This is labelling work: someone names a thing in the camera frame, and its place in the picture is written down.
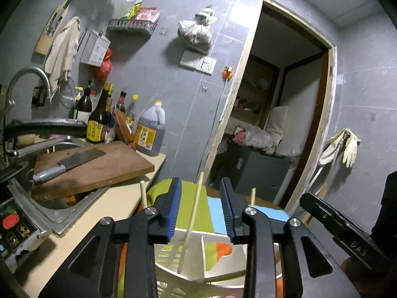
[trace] green cloth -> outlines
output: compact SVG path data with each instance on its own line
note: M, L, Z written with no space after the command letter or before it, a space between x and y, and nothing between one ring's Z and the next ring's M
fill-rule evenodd
M150 190L146 193L148 206L154 205L157 196L168 192L171 181L172 179L164 179L150 188ZM190 215L193 209L193 201L196 195L196 188L197 184L182 181L182 197L179 204L178 217L176 220L177 228L183 228L186 230L189 226ZM207 192L204 186L201 187L193 230L209 233L214 232L214 227L212 225L210 216L210 208L207 201ZM206 271L209 271L217 262L218 253L216 249L216 243L204 244L204 252ZM117 297L124 297L124 272L120 278Z

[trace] doorway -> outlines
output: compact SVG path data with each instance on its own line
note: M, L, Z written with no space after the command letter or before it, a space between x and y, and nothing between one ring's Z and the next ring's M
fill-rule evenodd
M257 10L258 18L250 27L204 172L208 183L215 182L215 188L222 175L234 178L233 186L242 187L245 195L250 187L263 185L266 191L257 189L257 195L286 209L288 204L294 204L291 200L296 202L293 197L299 198L325 142L333 101L336 47L270 0L259 0ZM282 127L285 133L276 144L278 152L248 150L244 145L230 143L241 130L271 129L280 108L289 110ZM252 160L249 156L257 159L248 163ZM265 170L277 180L257 179L265 175Z

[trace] blue cloth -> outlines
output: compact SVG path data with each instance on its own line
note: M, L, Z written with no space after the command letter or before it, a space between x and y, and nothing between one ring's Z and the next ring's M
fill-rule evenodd
M218 234L226 234L225 219L222 210L222 202L220 198L207 197L208 206L210 207L211 221L214 225L214 232ZM288 221L289 216L282 209L273 209L269 207L254 206L257 210L265 213L269 218Z

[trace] stainless steel sink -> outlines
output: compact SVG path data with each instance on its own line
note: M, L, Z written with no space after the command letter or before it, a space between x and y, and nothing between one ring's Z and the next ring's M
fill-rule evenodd
M19 150L16 162L27 162L27 167L18 173L8 188L18 204L38 225L48 226L56 236L63 236L78 218L109 188L99 188L90 192L76 205L68 206L64 198L53 199L38 204L31 198L32 172L39 154L82 147L88 143L73 137L60 137Z

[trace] rubber glove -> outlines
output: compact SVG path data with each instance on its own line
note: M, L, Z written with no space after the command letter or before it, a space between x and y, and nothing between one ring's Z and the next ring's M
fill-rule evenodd
M320 157L320 160L318 161L320 166L325 166L326 164L330 163L333 160L336 146L338 145L338 142L342 139L345 130L347 129L343 129L339 131L336 135L334 135L333 137L327 140L328 143L330 143L330 145L327 147L327 149L324 150L324 152Z
M354 163L356 162L357 140L358 139L356 135L353 132L351 132L350 138L348 138L346 141L346 148L345 151L343 152L343 159L342 159L342 162L346 163L346 168L353 167Z

